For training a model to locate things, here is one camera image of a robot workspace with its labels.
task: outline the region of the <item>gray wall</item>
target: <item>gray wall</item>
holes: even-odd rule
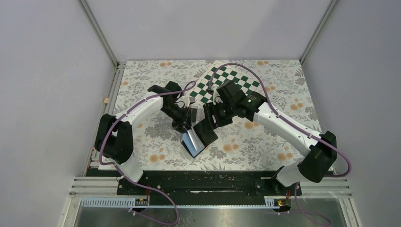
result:
[[[299,59],[330,0],[88,0],[117,58]]]
[[[400,10],[399,0],[340,0],[304,64],[323,128],[352,161],[364,226],[400,225]]]
[[[77,1],[2,1],[0,226],[56,226],[112,71]]]

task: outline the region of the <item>leaf pattern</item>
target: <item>leaf pattern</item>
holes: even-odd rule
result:
[[[144,97],[156,84],[172,80],[183,88],[198,80],[214,61],[127,61],[114,113],[124,111]],[[221,61],[236,62],[254,70],[263,80],[275,106],[300,123],[320,131],[316,110],[298,60]],[[252,78],[241,68],[237,71]],[[201,103],[197,103],[203,115]],[[181,145],[182,135],[171,127],[171,119],[157,111],[133,126],[134,158],[151,170],[277,170],[302,156],[271,129],[239,117],[215,130],[219,139],[196,158]]]

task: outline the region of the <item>floral pattern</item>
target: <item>floral pattern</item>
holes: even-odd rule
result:
[[[184,87],[189,81],[198,80],[213,62],[128,61],[114,113],[131,107],[154,84],[165,86],[172,80]],[[236,62],[254,70],[263,80],[275,106],[296,121],[320,131],[298,60],[221,62]],[[252,77],[239,67],[232,68]],[[197,105],[201,115],[202,103]],[[277,170],[302,157],[275,132],[247,119],[235,117],[233,124],[215,132],[219,139],[192,158],[180,143],[181,134],[171,128],[171,119],[159,111],[134,126],[135,158],[143,169],[152,170]]]

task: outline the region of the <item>checkerboard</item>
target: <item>checkerboard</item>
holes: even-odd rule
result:
[[[190,96],[196,98],[197,100],[203,103],[213,102],[213,94],[209,94],[206,89],[208,88],[208,82],[216,69],[222,65],[221,62],[215,61],[213,66],[207,70],[202,77],[198,80],[196,87],[190,93]],[[237,86],[247,95],[252,91],[256,91],[259,86],[259,82],[244,76],[238,71],[234,71],[227,67],[222,67],[220,70],[216,72],[215,77],[213,78],[213,89],[214,93],[216,93],[216,89],[223,84],[226,80],[234,81]]]

